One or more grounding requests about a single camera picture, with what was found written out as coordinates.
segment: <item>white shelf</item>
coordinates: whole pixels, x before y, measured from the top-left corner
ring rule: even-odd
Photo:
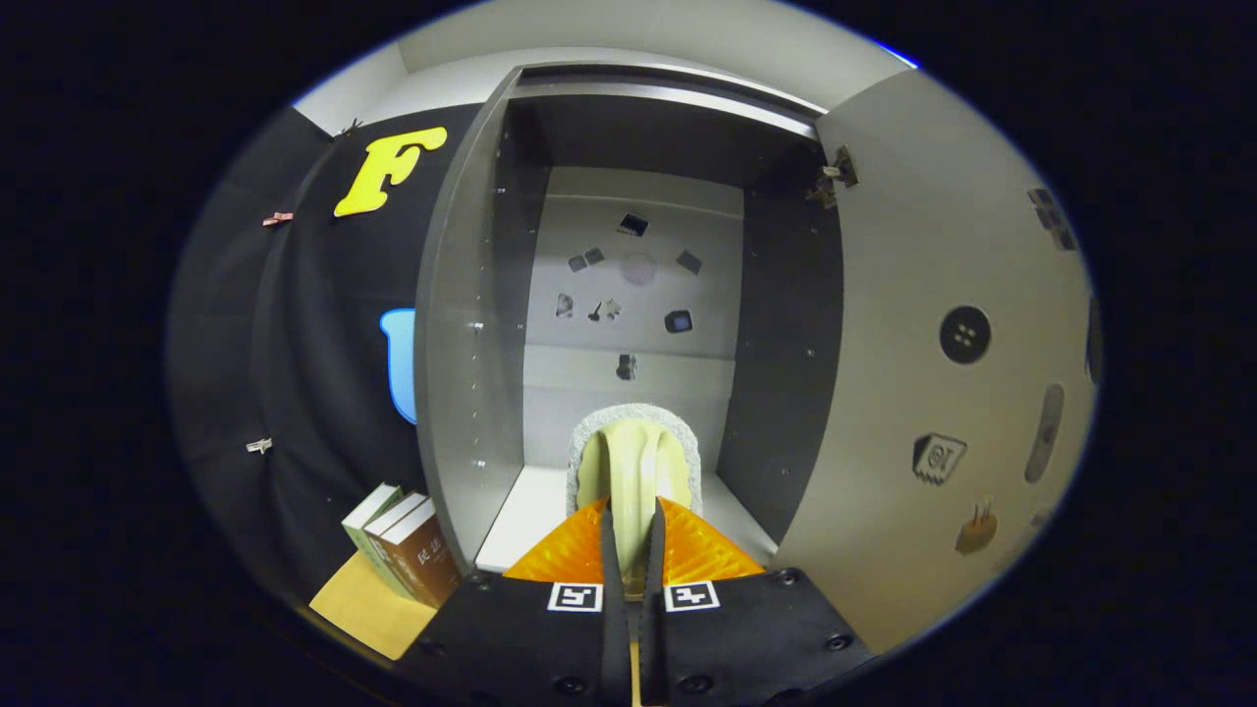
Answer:
[[[541,542],[566,516],[567,469],[524,467],[503,503],[489,536],[475,559],[476,567],[505,572]],[[767,566],[777,554],[777,543],[738,502],[729,487],[714,473],[703,474],[704,520]]]

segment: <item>book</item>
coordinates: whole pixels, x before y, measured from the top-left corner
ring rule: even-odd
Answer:
[[[385,562],[380,552],[371,545],[371,541],[367,538],[367,533],[363,530],[367,523],[386,513],[390,508],[396,506],[400,499],[401,488],[382,483],[367,494],[362,503],[358,503],[358,507],[351,511],[349,515],[341,521],[341,527],[344,528],[344,532],[349,536],[349,540],[353,541],[353,545],[356,545],[362,555],[371,562],[371,566],[375,569],[376,574],[380,575],[380,579],[388,585],[388,589],[393,590],[395,594],[409,599],[410,591],[406,590],[406,585],[401,584],[397,575],[388,569],[388,565]]]
[[[383,533],[372,533],[368,527],[368,536],[385,551],[397,579],[420,603],[439,608],[463,579],[441,533],[436,504],[430,498]]]
[[[367,541],[367,548],[371,550],[368,559],[371,556],[375,556],[377,560],[380,560],[380,566],[383,567],[385,572],[381,576],[382,577],[391,576],[393,579],[393,582],[396,582],[396,586],[393,586],[392,582],[388,582],[387,579],[385,581],[388,584],[390,587],[393,587],[393,591],[397,591],[400,589],[401,596],[405,596],[406,599],[415,599],[415,595],[410,591],[410,587],[397,574],[396,567],[393,567],[392,561],[388,559],[388,551],[385,550],[385,546],[380,543],[377,537],[383,535],[388,528],[391,528],[395,523],[397,523],[397,521],[402,520],[406,516],[406,513],[410,513],[411,511],[417,508],[419,504],[422,503],[424,501],[427,501],[426,496],[412,491],[406,496],[403,496],[401,501],[395,503],[391,508],[381,513],[378,517],[376,517],[376,520],[371,521],[362,528],[362,535]]]

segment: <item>black wall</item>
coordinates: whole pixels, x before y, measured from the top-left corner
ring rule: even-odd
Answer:
[[[838,218],[803,200],[821,160],[799,142],[745,190],[737,369],[716,470],[778,543],[821,448],[842,333]]]
[[[175,429],[204,503],[273,594],[313,598],[353,552],[341,520],[380,482],[426,491],[378,322],[415,306],[432,205],[478,108],[334,141],[285,109],[233,162],[189,240],[167,333]],[[332,215],[371,141],[435,126],[446,143],[385,186],[385,206]],[[294,219],[263,228],[273,211]],[[265,437],[265,455],[245,450]]]

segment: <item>screw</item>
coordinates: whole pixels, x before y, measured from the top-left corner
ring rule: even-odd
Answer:
[[[706,676],[689,676],[681,678],[681,682],[676,683],[676,687],[681,692],[688,692],[690,694],[701,694],[711,689],[711,678]]]
[[[851,645],[851,637],[841,633],[831,635],[830,639],[825,642],[826,650],[842,650],[848,645]]]
[[[581,678],[559,678],[554,681],[554,692],[559,694],[581,694],[585,692],[585,681]]]
[[[445,647],[429,638],[421,638],[419,640],[419,649],[436,658],[445,655]]]

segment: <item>soft yellow object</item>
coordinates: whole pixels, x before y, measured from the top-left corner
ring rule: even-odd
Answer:
[[[690,467],[681,443],[667,428],[650,420],[616,420],[600,429],[581,453],[576,507],[585,508],[608,496],[625,591],[639,594],[645,581],[655,497],[690,507]]]
[[[354,552],[310,600],[310,609],[390,660],[415,643],[436,609],[397,596]]]

